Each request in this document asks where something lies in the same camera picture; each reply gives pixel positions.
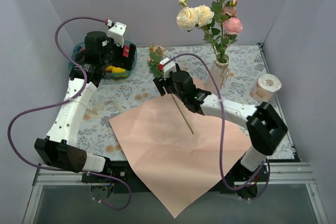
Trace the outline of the peach bud flower stem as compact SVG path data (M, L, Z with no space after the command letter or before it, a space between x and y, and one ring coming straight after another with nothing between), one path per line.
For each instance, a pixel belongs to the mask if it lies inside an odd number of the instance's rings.
M161 62L161 60L163 58L163 55L164 55L164 49L161 46L151 45L149 47L149 50L150 50L150 54L149 54L149 58L148 58L148 64L150 65L150 70L152 71L154 77L160 77L160 76L163 75L163 67L161 66L160 62ZM188 126L190 132L194 135L194 131L193 131L189 121L187 120L187 117L185 116L182 109L180 108L175 96L171 95L171 97L172 97L176 107L178 108L184 122Z

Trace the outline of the beige printed ribbon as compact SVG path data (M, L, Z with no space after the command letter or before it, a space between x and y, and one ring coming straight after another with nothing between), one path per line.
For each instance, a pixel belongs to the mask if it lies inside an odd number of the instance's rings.
M96 119L99 117L102 111L108 109L109 107L114 107L118 112L124 113L126 108L119 102L114 100L106 100L94 107L87 107L83 116L85 121L89 119Z

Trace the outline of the pink wrapping paper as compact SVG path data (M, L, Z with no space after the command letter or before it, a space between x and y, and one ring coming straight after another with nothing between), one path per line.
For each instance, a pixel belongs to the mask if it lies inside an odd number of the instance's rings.
M110 120L135 174L173 217L228 173L251 143L240 128L167 94Z

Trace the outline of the pink rose flower stem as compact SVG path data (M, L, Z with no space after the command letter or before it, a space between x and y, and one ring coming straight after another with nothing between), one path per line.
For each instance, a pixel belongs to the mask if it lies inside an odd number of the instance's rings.
M220 15L221 38L220 51L217 60L220 63L226 63L226 49L237 41L237 36L242 32L243 25L237 17L237 0L229 0L223 8Z

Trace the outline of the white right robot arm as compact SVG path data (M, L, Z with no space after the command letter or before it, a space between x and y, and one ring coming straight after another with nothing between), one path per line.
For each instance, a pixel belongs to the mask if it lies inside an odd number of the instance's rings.
M173 94L193 113L214 116L245 128L251 140L251 147L230 170L242 180L252 181L268 164L288 128L285 122L267 102L253 106L223 100L219 91L211 93L197 88L190 74L181 70L175 59L164 58L159 62L163 73L153 80L160 95Z

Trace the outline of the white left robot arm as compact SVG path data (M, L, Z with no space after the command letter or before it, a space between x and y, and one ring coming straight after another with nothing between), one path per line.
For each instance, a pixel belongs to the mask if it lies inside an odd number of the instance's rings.
M109 66L130 71L135 66L136 46L115 39L102 31L87 33L84 48L75 56L65 96L53 126L45 138L38 138L34 148L48 166L71 172L93 172L100 182L111 178L112 170L106 158L87 153L76 147L80 124L100 80Z

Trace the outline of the white ribbed ceramic vase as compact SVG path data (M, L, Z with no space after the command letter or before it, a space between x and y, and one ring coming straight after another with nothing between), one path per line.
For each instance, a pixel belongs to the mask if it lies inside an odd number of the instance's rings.
M210 68L210 72L219 89L222 88L222 86L224 85L224 83L226 82L229 76L228 65L230 62L230 57L228 55L225 55L224 59L226 60L225 63L220 63L219 61L214 60ZM215 94L217 93L215 85L210 76L208 76L207 81L206 81L206 89L210 91L211 93L215 93Z

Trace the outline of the red dragon fruit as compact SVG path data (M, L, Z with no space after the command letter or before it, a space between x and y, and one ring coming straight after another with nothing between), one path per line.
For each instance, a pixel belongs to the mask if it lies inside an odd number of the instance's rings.
M130 50L130 47L129 46L124 46L123 47L123 56L128 58L129 57L129 50Z

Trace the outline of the yellow lemon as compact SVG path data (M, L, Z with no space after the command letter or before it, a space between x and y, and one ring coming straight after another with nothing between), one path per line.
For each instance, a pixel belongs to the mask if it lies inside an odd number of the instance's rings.
M126 70L119 67L109 66L106 68L106 72L117 74L117 73L124 73L126 72Z

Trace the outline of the teal plastic fruit basket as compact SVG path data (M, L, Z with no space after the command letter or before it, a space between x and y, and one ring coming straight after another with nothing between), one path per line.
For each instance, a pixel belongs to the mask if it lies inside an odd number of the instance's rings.
M81 42L81 43L79 43L79 44L77 44L77 45L74 47L73 51L72 51L72 56L71 56L71 58L72 58L73 60L75 60L76 54L79 53L79 52L81 52L81 51L84 50L84 49L85 49L85 42L84 42L84 41ZM133 69L134 69L135 66L136 66L136 62L137 62L137 52L136 52L136 56L135 56L135 63L134 63L134 67L133 67ZM127 77L129 77L129 76L131 75L132 70L131 70L131 71L126 70L126 72L124 72L124 73L117 73L117 74L110 73L110 72L106 72L105 78L106 78L106 79L124 79L124 78L127 78Z

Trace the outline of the floral patterned table mat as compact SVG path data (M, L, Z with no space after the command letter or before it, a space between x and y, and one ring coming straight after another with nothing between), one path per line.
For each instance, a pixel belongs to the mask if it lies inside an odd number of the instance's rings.
M126 110L130 110L141 105L142 102L158 96L159 93L152 81L154 76L150 73L147 63L149 52L148 47L137 48L137 63L128 78L120 80L102 79L88 107L97 106L106 100L114 100L121 103ZM200 56L209 68L214 60L210 46L165 47L164 56L172 58L185 52ZM268 73L259 47L257 45L230 46L228 55L230 57L229 76L221 89L222 98L243 104L259 104L250 94L258 77ZM202 83L206 83L208 72L198 59L192 56L184 56L178 58L176 62L191 77L198 77ZM111 160L125 160L124 153L109 123L109 120L118 114L120 112L114 107L109 107L102 111L96 119L87 121L82 119L76 146L89 153L105 156ZM295 149L288 132L274 154L268 159L294 160L295 158Z

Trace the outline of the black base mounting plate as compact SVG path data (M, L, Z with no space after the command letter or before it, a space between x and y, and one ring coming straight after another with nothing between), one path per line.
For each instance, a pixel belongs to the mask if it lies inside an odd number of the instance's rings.
M118 178L131 188L133 193L147 193L150 190L146 187L146 185L140 180L140 178L135 174L132 170L129 162L127 161L108 161L107 168L104 170L105 175L113 176ZM225 180L230 187L237 187L238 182L245 183L250 178L252 178L253 172L248 171L244 168L240 161L230 169L230 171L225 175ZM119 181L112 180L105 177L100 177L97 175L82 175L81 181L83 183L93 183L93 184L103 184L105 183L105 187L109 190L113 191L116 194L124 194L127 193L127 188L122 185ZM261 167L261 170L258 172L255 178L252 179L250 183L243 189L239 190L239 193L244 191L249 191L253 196L257 195L257 183L258 182L268 182L269 181L269 171L265 164Z

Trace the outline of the aluminium frame rail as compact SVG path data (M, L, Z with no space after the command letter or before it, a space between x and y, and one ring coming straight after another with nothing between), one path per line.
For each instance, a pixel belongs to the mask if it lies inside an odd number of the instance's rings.
M315 184L309 163L271 163L271 184ZM33 185L81 185L81 173L38 170Z

